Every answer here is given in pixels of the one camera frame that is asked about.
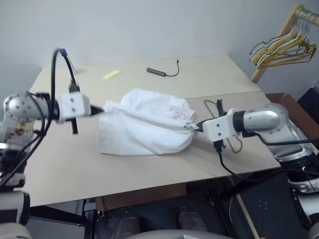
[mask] table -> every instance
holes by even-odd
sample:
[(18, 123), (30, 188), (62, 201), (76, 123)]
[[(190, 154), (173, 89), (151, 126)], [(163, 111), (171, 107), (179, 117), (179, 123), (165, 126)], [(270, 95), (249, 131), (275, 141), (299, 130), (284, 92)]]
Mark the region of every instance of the table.
[[(83, 66), (77, 69), (76, 80), (91, 103), (100, 106), (106, 100), (119, 102), (134, 88), (186, 98), (196, 110), (195, 122), (211, 117), (204, 107), (204, 99), (223, 99), (225, 110), (247, 110), (269, 102), (227, 55), (186, 58), (179, 62), (180, 73), (172, 78), (150, 75), (146, 67), (174, 72), (175, 60)], [(104, 81), (101, 77), (112, 70), (121, 74)], [(49, 75), (49, 69), (43, 69), (31, 91), (49, 92)], [(69, 79), (65, 67), (57, 69), (57, 94), (68, 92)], [(98, 117), (79, 119), (78, 129), (79, 135), (74, 136), (70, 124), (53, 123), (28, 161), (23, 190), (30, 194), (31, 206), (229, 175), (221, 167), (211, 143), (204, 139), (195, 138), (190, 147), (177, 154), (115, 156), (98, 151)], [(227, 147), (223, 155), (225, 164), (236, 173), (279, 166), (255, 138), (245, 139), (239, 154), (233, 154)]]

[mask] white fabric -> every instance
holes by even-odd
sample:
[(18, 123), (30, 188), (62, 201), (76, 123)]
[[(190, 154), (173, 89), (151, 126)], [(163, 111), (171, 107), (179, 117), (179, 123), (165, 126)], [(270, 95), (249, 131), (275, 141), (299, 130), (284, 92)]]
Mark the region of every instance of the white fabric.
[(192, 141), (193, 111), (186, 100), (134, 89), (121, 104), (107, 101), (100, 116), (100, 152), (116, 155), (176, 153)]

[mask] black cable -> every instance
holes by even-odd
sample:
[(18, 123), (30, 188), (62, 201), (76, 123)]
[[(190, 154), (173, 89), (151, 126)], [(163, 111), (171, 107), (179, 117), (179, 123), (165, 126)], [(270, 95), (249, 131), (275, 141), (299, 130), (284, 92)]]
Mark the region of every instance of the black cable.
[[(30, 156), (33, 154), (33, 152), (36, 150), (36, 148), (40, 145), (41, 141), (43, 140), (43, 138), (45, 137), (51, 122), (53, 120), (53, 115), (54, 115), (54, 107), (55, 107), (55, 68), (56, 68), (56, 58), (57, 58), (57, 54), (61, 53), (61, 55), (63, 56), (63, 51), (60, 48), (57, 48), (54, 50), (53, 55), (52, 55), (52, 62), (51, 62), (51, 99), (50, 99), (50, 105), (49, 105), (49, 115), (47, 117), (47, 124), (45, 126), (45, 128), (43, 130), (40, 131), (40, 134), (37, 135), (37, 142), (35, 143), (34, 147), (30, 150), (30, 152), (17, 164), (17, 166), (10, 172), (8, 173), (8, 176), (6, 177), (6, 179), (1, 180), (0, 181), (0, 188), (3, 187), (8, 181), (9, 179), (15, 174), (15, 172), (30, 158)], [(73, 72), (72, 69), (70, 70), (70, 75), (71, 77), (73, 76)], [(43, 116), (43, 112), (40, 108), (40, 106), (37, 104), (36, 100), (34, 98), (31, 99), (34, 103), (35, 106), (37, 107), (37, 109), (40, 112), (40, 116)], [(44, 118), (41, 118), (41, 129), (42, 127), (44, 127)]]
[(177, 73), (176, 73), (175, 75), (168, 75), (168, 74), (166, 74), (166, 76), (177, 76), (177, 75), (179, 74), (179, 65), (178, 65), (179, 60), (177, 60), (176, 63), (177, 63)]
[(276, 170), (270, 172), (267, 176), (263, 177), (263, 178), (259, 178), (259, 179), (251, 179), (251, 178), (246, 178), (246, 177), (242, 177), (236, 173), (234, 173), (233, 171), (231, 171), (229, 168), (226, 167), (226, 165), (224, 164), (223, 162), (223, 156), (221, 155), (221, 152), (217, 152), (218, 155), (219, 155), (219, 159), (220, 159), (220, 164), (221, 166), (223, 166), (223, 168), (231, 173), (232, 175), (234, 175), (235, 177), (237, 178), (240, 178), (242, 180), (245, 180), (245, 181), (250, 181), (250, 182), (262, 182), (262, 181), (265, 181), (265, 180), (268, 180), (274, 176), (276, 176), (277, 174), (279, 173), (282, 173), (282, 172), (298, 172), (298, 173), (306, 173), (306, 174), (310, 174), (310, 175), (313, 175), (313, 176), (319, 176), (319, 173), (316, 173), (316, 172), (311, 172), (311, 171), (300, 171), (298, 169), (293, 169), (293, 168), (277, 168)]
[(26, 161), (30, 158), (30, 156), (33, 154), (33, 152), (36, 150), (36, 148), (39, 146), (39, 144), (41, 143), (41, 141), (43, 140), (45, 133), (44, 133), (44, 126), (45, 126), (45, 121), (44, 121), (44, 115), (43, 115), (43, 111), (41, 109), (41, 107), (39, 106), (39, 104), (37, 103), (37, 101), (33, 98), (32, 94), (29, 92), (26, 92), (26, 94), (30, 97), (30, 99), (32, 100), (32, 102), (35, 104), (37, 110), (40, 113), (40, 119), (41, 119), (41, 130), (40, 133), (30, 142), (28, 143), (26, 146), (24, 146), (20, 152), (17, 154), (16, 159), (18, 160), (19, 157), (21, 156), (21, 154), (23, 154), (23, 152), (30, 147), (33, 143), (36, 144), (35, 146), (30, 150), (30, 152), (8, 173), (6, 174), (2, 174), (1, 177), (3, 175), (7, 175), (7, 177), (4, 180), (0, 181), (0, 188), (3, 187), (9, 180), (10, 178), (16, 173), (16, 171), (23, 165), (26, 163)]
[(68, 66), (68, 69), (69, 69), (69, 72), (70, 72), (70, 76), (71, 76), (71, 82), (75, 83), (74, 74), (73, 74), (73, 71), (72, 71), (71, 63), (69, 62), (69, 59), (67, 58), (66, 50), (62, 48), (62, 49), (59, 49), (59, 52), (61, 53), (62, 57), (64, 58), (67, 66)]
[(211, 116), (213, 116), (213, 119), (215, 119), (215, 115), (213, 114), (213, 112), (210, 110), (209, 106), (207, 103), (212, 103), (215, 105), (215, 107), (217, 108), (217, 104), (214, 101), (210, 101), (210, 100), (204, 100), (204, 105), (206, 106), (206, 108), (208, 109), (208, 111), (210, 112)]
[(277, 146), (277, 145), (290, 145), (290, 144), (300, 144), (300, 143), (315, 143), (319, 142), (319, 138), (317, 139), (304, 139), (304, 140), (295, 140), (295, 141), (284, 141), (284, 142), (274, 142), (274, 143), (269, 143), (266, 142), (262, 136), (256, 132), (252, 133), (252, 136), (258, 136), (260, 140), (262, 141), (263, 144), (268, 145), (268, 146)]

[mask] white wall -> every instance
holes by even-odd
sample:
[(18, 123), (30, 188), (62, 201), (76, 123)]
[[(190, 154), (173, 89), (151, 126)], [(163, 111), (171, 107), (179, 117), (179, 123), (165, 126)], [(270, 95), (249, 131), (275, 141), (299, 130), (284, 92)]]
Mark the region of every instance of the white wall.
[[(248, 52), (277, 33), (296, 3), (319, 12), (317, 0), (1, 0), (0, 100), (28, 89), (55, 47), (75, 65), (227, 53), (250, 77)], [(317, 45), (318, 33), (313, 26), (309, 34)], [(260, 86), (299, 98), (318, 81), (318, 65), (317, 53), (269, 69)]]

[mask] cardboard box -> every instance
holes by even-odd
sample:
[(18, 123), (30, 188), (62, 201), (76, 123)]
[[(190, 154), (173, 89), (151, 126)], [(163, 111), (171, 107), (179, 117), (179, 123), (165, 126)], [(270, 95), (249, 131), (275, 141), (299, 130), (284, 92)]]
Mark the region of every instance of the cardboard box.
[(98, 211), (107, 211), (183, 195), (186, 195), (186, 185), (181, 183), (97, 197), (95, 201)]

